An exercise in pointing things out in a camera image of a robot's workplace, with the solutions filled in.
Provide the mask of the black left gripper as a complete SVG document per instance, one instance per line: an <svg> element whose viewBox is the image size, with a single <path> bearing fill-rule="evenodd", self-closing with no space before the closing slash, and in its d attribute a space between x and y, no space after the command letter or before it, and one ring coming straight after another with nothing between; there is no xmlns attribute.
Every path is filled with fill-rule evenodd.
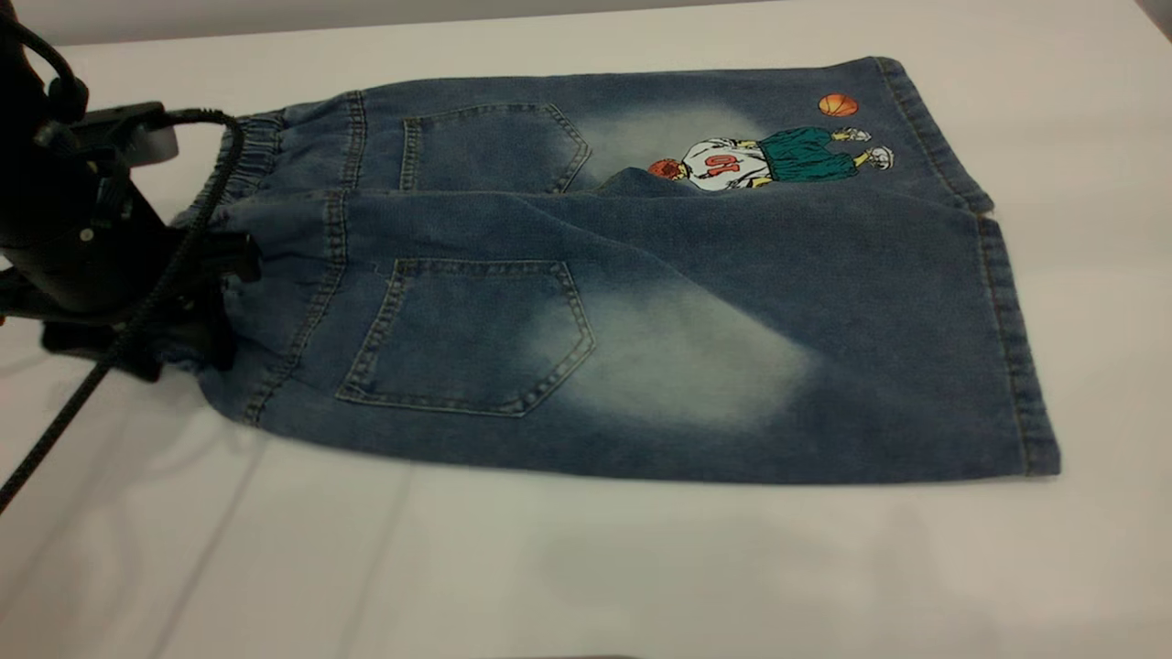
<svg viewBox="0 0 1172 659"><path fill-rule="evenodd" d="M4 171L5 317L45 320L48 353L100 362L130 327L188 231L168 227L135 185L128 220L96 224L98 179L62 182L42 172ZM261 279L261 250L247 232L213 232L196 250L202 276ZM113 371L154 383L163 364L229 371L236 345L226 314L205 303L166 303L146 319Z"/></svg>

